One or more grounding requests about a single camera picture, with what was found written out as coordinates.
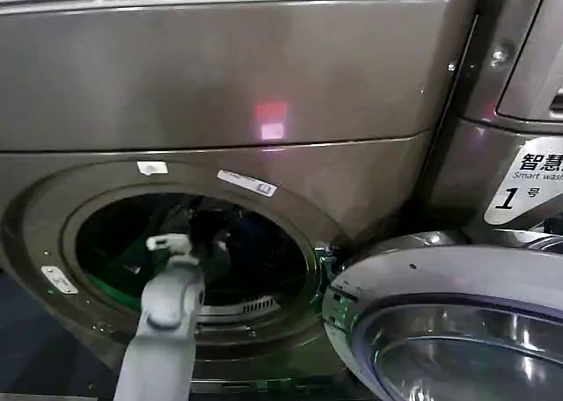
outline smart washer sign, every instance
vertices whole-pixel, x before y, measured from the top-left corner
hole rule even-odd
[[[485,212],[485,221],[502,225],[562,193],[563,138],[538,137],[518,151]]]

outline front-loading washing machine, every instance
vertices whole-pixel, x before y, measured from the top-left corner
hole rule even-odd
[[[563,0],[495,2],[419,187],[423,228],[530,230],[563,210]]]
[[[212,260],[192,388],[332,378],[326,284],[392,233],[473,4],[0,0],[4,269],[118,367],[144,239],[187,233]]]
[[[182,232],[194,390],[559,399],[558,1],[0,0],[4,268],[117,367]]]

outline door glass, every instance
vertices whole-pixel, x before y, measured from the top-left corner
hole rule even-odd
[[[420,339],[377,358],[384,386],[408,401],[560,400],[563,368],[509,348]]]
[[[378,310],[356,326],[352,351],[393,400],[560,400],[563,324],[492,305]]]

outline laundry inside drum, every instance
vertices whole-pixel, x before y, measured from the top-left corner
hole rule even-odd
[[[167,251],[150,252],[151,236],[187,234],[206,281],[200,322],[233,323],[290,305],[307,280],[297,243],[251,210],[211,197],[143,194],[92,214],[77,234],[78,264],[116,302],[139,310],[145,284],[161,272]]]

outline white label with text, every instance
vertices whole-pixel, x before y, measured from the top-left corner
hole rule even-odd
[[[266,197],[272,197],[278,187],[273,184],[269,184],[259,179],[253,179],[252,177],[246,177],[246,175],[236,174],[235,172],[220,170],[217,173],[217,178],[227,181],[228,183],[234,184],[235,186],[243,187],[246,190],[262,194]]]
[[[538,137],[524,144],[485,212],[502,225],[563,193],[563,138]]]

